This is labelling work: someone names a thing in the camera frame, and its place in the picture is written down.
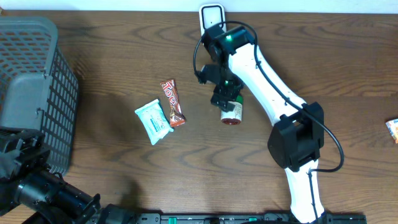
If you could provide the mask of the green lidded white jar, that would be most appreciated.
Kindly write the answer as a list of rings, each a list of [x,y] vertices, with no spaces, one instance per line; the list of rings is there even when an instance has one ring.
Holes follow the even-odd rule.
[[[228,101],[234,108],[231,111],[221,112],[221,122],[228,125],[240,124],[243,117],[243,97],[238,95],[234,101]]]

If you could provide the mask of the red Topps candy bar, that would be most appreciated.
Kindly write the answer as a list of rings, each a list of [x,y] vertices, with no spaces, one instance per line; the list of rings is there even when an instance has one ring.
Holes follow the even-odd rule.
[[[180,107],[178,92],[174,79],[161,82],[161,87],[169,100],[170,104],[170,125],[172,128],[185,123],[185,117]]]

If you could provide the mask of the teal wet wipes packet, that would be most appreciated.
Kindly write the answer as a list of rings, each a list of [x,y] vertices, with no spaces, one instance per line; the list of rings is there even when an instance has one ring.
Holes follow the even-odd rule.
[[[140,121],[144,125],[152,145],[155,145],[168,133],[174,131],[167,121],[158,99],[136,109],[135,114],[138,115]]]

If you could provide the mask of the orange Kleenex tissue pack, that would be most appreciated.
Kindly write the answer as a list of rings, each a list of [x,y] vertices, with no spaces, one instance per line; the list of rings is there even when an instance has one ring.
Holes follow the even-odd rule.
[[[386,126],[392,136],[394,142],[398,143],[398,119],[392,119],[386,122]]]

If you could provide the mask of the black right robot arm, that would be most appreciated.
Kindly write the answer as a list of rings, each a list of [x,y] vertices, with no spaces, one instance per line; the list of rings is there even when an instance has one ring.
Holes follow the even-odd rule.
[[[285,170],[293,217],[300,223],[318,221],[325,212],[315,173],[324,145],[323,109],[318,103],[307,104],[280,79],[251,26],[235,24],[231,30],[225,30],[224,22],[203,29],[200,43],[213,63],[195,75],[201,84],[215,84],[211,104],[223,112],[234,111],[244,87],[251,91],[271,122],[267,147]]]

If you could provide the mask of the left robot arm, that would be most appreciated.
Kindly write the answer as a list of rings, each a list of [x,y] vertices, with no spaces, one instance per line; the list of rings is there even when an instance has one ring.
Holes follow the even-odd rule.
[[[90,196],[52,173],[50,149],[36,130],[1,130],[1,215],[19,205],[34,210],[26,223],[135,223],[134,212]]]

